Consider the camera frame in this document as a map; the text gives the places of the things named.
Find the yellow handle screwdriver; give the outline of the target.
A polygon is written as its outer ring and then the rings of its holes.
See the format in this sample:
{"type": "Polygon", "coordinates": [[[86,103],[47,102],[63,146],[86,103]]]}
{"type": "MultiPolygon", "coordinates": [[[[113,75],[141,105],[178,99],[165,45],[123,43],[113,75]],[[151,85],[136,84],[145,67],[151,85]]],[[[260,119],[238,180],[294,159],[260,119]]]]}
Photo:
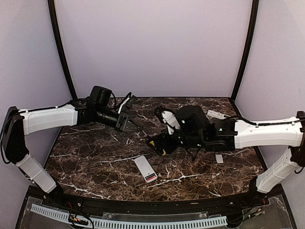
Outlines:
{"type": "Polygon", "coordinates": [[[154,144],[154,142],[151,142],[149,146],[154,150],[154,152],[159,156],[166,155],[166,151],[162,144],[154,144]]]}

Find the grey remote control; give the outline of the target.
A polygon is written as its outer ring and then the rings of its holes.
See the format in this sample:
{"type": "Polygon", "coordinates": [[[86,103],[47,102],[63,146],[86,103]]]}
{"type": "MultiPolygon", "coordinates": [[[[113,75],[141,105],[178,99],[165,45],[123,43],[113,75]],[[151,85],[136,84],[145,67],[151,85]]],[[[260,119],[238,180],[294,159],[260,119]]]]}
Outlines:
{"type": "Polygon", "coordinates": [[[135,158],[134,162],[135,162],[137,168],[139,169],[141,175],[143,176],[144,180],[145,180],[146,176],[148,176],[150,174],[156,174],[156,172],[153,170],[153,168],[151,167],[151,165],[149,164],[149,162],[145,156],[139,156],[139,157],[135,158]]]}

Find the grey battery cover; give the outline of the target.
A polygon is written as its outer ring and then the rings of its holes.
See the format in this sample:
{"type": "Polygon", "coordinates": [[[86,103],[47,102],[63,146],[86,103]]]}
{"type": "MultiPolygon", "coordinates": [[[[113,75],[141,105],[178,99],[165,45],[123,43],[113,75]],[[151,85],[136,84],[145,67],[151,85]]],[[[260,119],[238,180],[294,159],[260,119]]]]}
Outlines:
{"type": "Polygon", "coordinates": [[[216,162],[218,164],[223,164],[224,163],[223,156],[221,154],[216,154],[215,159],[216,159],[216,162]]]}

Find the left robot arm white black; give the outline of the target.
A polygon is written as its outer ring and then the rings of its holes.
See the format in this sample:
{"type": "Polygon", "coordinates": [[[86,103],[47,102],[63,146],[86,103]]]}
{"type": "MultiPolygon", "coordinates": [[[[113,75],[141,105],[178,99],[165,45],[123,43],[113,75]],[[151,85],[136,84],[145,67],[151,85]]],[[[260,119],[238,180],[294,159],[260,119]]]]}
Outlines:
{"type": "Polygon", "coordinates": [[[38,109],[18,109],[12,106],[7,111],[0,131],[2,161],[18,167],[30,181],[49,194],[48,199],[55,207],[63,208],[67,204],[67,197],[58,190],[60,185],[30,153],[26,137],[65,126],[94,123],[127,132],[127,125],[135,122],[128,112],[135,101],[134,96],[124,99],[117,109],[108,108],[89,97],[38,109]]]}

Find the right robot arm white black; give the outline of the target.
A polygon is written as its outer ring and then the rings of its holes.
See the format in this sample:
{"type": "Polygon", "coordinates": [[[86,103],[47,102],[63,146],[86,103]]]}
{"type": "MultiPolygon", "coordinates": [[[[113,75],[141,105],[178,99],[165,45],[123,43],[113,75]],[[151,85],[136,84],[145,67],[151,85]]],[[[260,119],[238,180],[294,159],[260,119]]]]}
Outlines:
{"type": "Polygon", "coordinates": [[[155,115],[167,128],[146,141],[156,154],[169,155],[178,148],[222,152],[253,146],[286,146],[283,155],[252,181],[243,203],[253,207],[288,175],[305,166],[305,113],[283,119],[254,122],[231,116],[215,123],[198,105],[187,105],[176,112],[158,106],[155,115]]]}

